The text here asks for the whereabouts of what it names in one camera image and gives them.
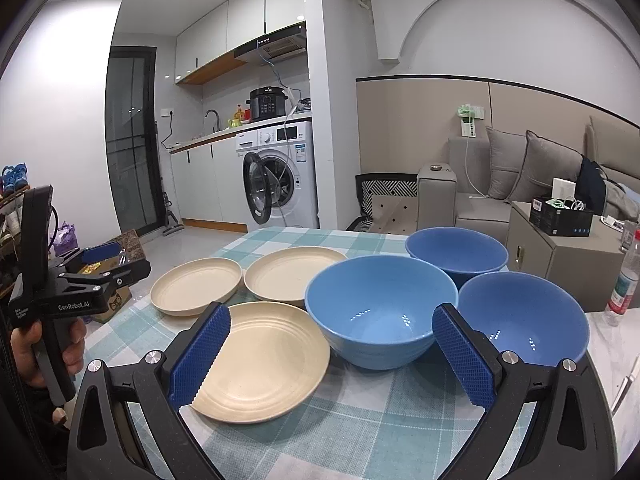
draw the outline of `plastic water bottle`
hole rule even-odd
[[[626,252],[625,260],[622,262],[622,269],[618,275],[616,286],[611,293],[611,299],[607,303],[605,314],[607,320],[617,325],[620,318],[626,312],[633,299],[634,292],[638,286],[640,276],[640,229],[636,231],[634,241]]]

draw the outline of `human hand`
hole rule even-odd
[[[62,352],[62,359],[70,375],[77,374],[84,368],[84,336],[86,326],[81,319],[69,327],[71,345]],[[11,333],[11,348],[14,352],[15,365],[22,380],[35,388],[46,388],[42,372],[31,349],[42,338],[42,323],[36,321],[29,328],[16,328]]]

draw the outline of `purple bag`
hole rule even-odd
[[[53,239],[53,248],[56,251],[56,256],[67,253],[76,247],[78,247],[76,227],[73,224],[69,225],[66,222],[62,222],[56,232],[56,237]]]

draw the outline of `white cabinet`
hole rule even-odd
[[[264,0],[229,0],[226,22],[226,49],[264,35]]]
[[[192,166],[194,219],[222,222],[222,210],[216,183],[216,167],[212,144],[205,144],[189,150]]]
[[[220,196],[222,219],[234,224],[246,224],[250,215],[242,182],[242,156],[236,152],[236,138],[212,144],[216,160],[216,182]]]
[[[181,218],[194,218],[195,198],[191,184],[191,150],[175,153],[171,156],[171,168],[174,172],[175,194]]]
[[[196,23],[185,30],[175,43],[175,80],[184,79],[196,70],[196,50],[198,47]]]
[[[305,19],[305,0],[265,0],[266,33],[289,27]]]
[[[180,216],[222,222],[211,144],[171,156]]]
[[[196,58],[198,67],[222,56],[226,52],[226,16],[228,2],[213,9],[193,26],[196,33]]]

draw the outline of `plate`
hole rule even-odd
[[[191,406],[221,422],[277,418],[309,397],[329,365],[329,344],[309,314],[283,303],[229,307],[231,332]]]
[[[324,247],[291,247],[252,263],[244,284],[261,300],[304,306],[306,286],[314,276],[346,259],[344,254]]]
[[[240,283],[242,269],[235,261],[195,260],[159,278],[151,288],[151,303],[169,316],[199,316],[212,301],[231,298]]]

